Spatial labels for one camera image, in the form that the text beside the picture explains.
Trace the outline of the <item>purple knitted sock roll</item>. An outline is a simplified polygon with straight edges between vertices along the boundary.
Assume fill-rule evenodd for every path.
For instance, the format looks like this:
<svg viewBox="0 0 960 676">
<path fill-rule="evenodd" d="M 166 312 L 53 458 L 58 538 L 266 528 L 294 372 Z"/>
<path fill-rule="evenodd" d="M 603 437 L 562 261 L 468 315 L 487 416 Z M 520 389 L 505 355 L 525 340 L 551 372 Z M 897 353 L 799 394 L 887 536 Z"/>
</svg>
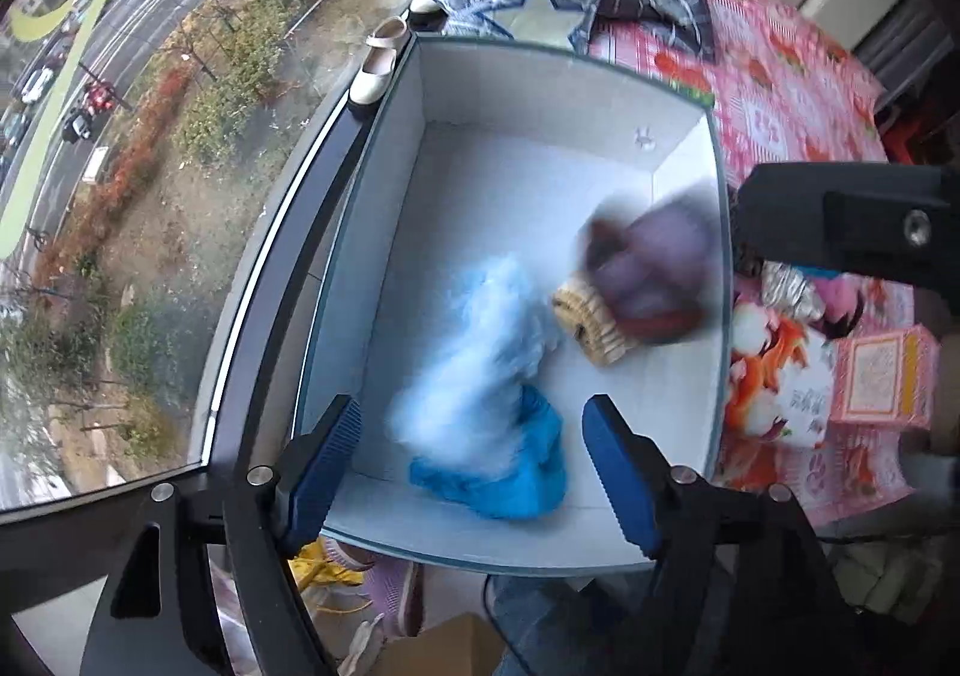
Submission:
<svg viewBox="0 0 960 676">
<path fill-rule="evenodd" d="M 583 270 L 625 338 L 675 343 L 700 328 L 717 232 L 713 213 L 690 194 L 631 221 L 605 210 L 589 218 Z"/>
</svg>

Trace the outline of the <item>blue cloth in box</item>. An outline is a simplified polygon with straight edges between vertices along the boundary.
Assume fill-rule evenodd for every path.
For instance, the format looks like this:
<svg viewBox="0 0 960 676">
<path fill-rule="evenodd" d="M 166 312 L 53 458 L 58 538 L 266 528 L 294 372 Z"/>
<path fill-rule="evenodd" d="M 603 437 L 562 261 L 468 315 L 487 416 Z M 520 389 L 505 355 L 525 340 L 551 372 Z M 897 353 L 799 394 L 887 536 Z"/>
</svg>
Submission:
<svg viewBox="0 0 960 676">
<path fill-rule="evenodd" d="M 483 518 L 529 522 L 555 512 L 568 486 L 563 419 L 539 390 L 521 389 L 516 424 L 519 449 L 498 478 L 441 470 L 423 458 L 410 461 L 409 481 L 438 499 L 466 506 Z"/>
</svg>

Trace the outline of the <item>silver foil wrapper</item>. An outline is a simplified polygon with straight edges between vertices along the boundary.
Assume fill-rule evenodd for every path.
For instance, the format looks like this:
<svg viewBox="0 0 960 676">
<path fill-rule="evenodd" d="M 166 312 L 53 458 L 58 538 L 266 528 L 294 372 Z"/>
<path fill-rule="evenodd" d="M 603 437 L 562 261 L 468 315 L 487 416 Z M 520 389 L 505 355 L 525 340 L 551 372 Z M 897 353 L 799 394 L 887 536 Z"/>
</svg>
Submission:
<svg viewBox="0 0 960 676">
<path fill-rule="evenodd" d="M 825 304 L 811 280 L 788 263 L 761 265 L 760 299 L 761 304 L 797 322 L 814 323 L 825 316 Z"/>
</svg>

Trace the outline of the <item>purple slipper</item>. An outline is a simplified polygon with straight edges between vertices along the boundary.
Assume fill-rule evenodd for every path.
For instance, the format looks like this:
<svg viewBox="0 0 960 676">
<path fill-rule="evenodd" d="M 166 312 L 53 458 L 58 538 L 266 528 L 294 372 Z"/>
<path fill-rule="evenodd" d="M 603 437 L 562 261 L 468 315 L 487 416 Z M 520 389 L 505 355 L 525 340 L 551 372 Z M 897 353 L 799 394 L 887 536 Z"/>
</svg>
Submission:
<svg viewBox="0 0 960 676">
<path fill-rule="evenodd" d="M 379 552 L 366 551 L 335 539 L 325 539 L 324 551 L 332 561 L 363 578 L 363 587 L 382 616 L 389 637 L 416 637 L 423 627 L 423 567 Z"/>
</svg>

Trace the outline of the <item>light blue fluffy cloth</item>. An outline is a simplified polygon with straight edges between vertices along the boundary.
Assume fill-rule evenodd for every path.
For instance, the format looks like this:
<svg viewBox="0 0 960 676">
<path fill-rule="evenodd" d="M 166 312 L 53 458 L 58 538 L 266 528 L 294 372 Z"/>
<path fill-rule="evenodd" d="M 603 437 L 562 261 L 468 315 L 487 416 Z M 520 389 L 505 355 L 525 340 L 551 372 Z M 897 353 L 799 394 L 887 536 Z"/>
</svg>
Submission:
<svg viewBox="0 0 960 676">
<path fill-rule="evenodd" d="M 498 478 L 521 442 L 521 389 L 560 344 L 560 330 L 514 257 L 467 272 L 449 309 L 451 331 L 392 400 L 387 426 L 412 458 Z"/>
</svg>

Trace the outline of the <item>pink cardboard box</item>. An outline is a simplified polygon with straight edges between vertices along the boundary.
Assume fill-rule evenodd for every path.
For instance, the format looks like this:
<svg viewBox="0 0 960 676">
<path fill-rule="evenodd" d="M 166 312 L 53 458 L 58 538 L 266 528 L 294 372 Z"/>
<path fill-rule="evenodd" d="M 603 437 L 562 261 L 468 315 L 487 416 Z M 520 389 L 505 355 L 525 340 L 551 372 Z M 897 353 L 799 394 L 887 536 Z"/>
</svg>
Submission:
<svg viewBox="0 0 960 676">
<path fill-rule="evenodd" d="M 939 343 L 913 325 L 848 337 L 835 353 L 830 421 L 878 429 L 926 429 L 931 422 Z"/>
</svg>

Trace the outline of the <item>person's jeans leg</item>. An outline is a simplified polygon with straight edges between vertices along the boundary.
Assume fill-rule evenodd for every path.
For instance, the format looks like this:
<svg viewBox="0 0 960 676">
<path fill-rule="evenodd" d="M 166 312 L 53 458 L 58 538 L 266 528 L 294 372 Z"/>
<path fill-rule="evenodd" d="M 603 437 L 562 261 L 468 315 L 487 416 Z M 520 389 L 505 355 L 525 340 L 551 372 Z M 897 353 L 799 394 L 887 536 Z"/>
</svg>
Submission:
<svg viewBox="0 0 960 676">
<path fill-rule="evenodd" d="M 651 570 L 584 585 L 566 578 L 489 575 L 482 601 L 505 642 L 496 674 L 643 674 L 636 642 Z"/>
</svg>

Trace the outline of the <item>pink strawberry tablecloth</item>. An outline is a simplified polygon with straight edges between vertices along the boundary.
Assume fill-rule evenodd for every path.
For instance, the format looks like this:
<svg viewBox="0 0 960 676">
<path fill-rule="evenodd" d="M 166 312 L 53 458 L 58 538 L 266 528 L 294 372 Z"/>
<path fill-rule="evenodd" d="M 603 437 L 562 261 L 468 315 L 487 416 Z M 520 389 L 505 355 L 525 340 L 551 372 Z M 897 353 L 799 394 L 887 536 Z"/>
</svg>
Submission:
<svg viewBox="0 0 960 676">
<path fill-rule="evenodd" d="M 726 178 L 759 164 L 882 163 L 874 125 L 880 85 L 815 23 L 782 0 L 706 0 L 716 59 L 703 62 L 640 25 L 594 26 L 590 54 L 711 104 Z M 895 432 L 833 426 L 817 450 L 724 434 L 715 483 L 789 486 L 814 527 L 872 512 L 910 495 Z"/>
</svg>

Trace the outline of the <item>beige ruffled sock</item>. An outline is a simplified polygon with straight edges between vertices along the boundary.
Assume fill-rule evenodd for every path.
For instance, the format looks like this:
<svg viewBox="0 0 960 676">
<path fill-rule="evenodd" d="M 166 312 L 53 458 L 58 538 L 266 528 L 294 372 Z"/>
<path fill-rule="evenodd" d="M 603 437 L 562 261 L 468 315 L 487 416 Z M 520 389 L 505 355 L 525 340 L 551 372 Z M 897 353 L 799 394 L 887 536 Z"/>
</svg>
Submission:
<svg viewBox="0 0 960 676">
<path fill-rule="evenodd" d="M 558 325 L 594 366 L 612 366 L 638 346 L 620 332 L 601 295 L 583 273 L 569 275 L 553 291 L 550 304 Z"/>
</svg>

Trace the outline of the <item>brown cardboard box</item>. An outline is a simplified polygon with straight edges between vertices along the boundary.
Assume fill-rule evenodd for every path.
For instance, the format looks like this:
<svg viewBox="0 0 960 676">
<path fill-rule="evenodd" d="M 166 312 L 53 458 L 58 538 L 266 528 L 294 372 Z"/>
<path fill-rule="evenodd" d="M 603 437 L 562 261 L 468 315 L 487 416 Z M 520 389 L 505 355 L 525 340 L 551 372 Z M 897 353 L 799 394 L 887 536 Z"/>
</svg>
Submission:
<svg viewBox="0 0 960 676">
<path fill-rule="evenodd" d="M 506 646 L 483 617 L 466 612 L 410 639 L 389 642 L 370 669 L 381 676 L 491 676 Z"/>
</svg>

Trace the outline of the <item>grey open storage box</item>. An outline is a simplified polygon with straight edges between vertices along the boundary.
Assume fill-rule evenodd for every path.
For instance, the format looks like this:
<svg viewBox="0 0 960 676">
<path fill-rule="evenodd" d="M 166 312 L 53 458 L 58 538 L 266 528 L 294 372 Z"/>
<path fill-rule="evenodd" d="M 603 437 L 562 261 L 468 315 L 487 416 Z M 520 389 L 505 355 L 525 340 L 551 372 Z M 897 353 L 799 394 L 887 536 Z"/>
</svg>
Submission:
<svg viewBox="0 0 960 676">
<path fill-rule="evenodd" d="M 597 213 L 628 223 L 688 199 L 708 223 L 706 319 L 690 337 L 592 364 L 553 318 Z M 436 566 L 516 575 L 641 569 L 583 440 L 605 395 L 631 431 L 701 474 L 715 466 L 731 350 L 721 153 L 704 104 L 634 71 L 535 44 L 425 36 L 398 62 L 348 184 L 320 280 L 298 422 L 338 395 L 361 437 L 324 533 Z M 412 429 L 441 374 L 530 383 L 560 419 L 565 492 L 527 522 L 416 486 Z"/>
</svg>

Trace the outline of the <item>near white shoe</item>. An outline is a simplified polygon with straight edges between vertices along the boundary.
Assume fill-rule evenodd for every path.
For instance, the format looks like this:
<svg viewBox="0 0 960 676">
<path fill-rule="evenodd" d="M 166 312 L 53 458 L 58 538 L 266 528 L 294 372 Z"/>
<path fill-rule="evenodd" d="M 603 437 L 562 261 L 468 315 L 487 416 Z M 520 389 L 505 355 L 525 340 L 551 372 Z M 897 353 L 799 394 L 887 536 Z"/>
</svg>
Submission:
<svg viewBox="0 0 960 676">
<path fill-rule="evenodd" d="M 372 106 L 382 100 L 409 39 L 409 25 L 400 16 L 387 18 L 368 34 L 366 54 L 348 89 L 352 106 Z"/>
</svg>

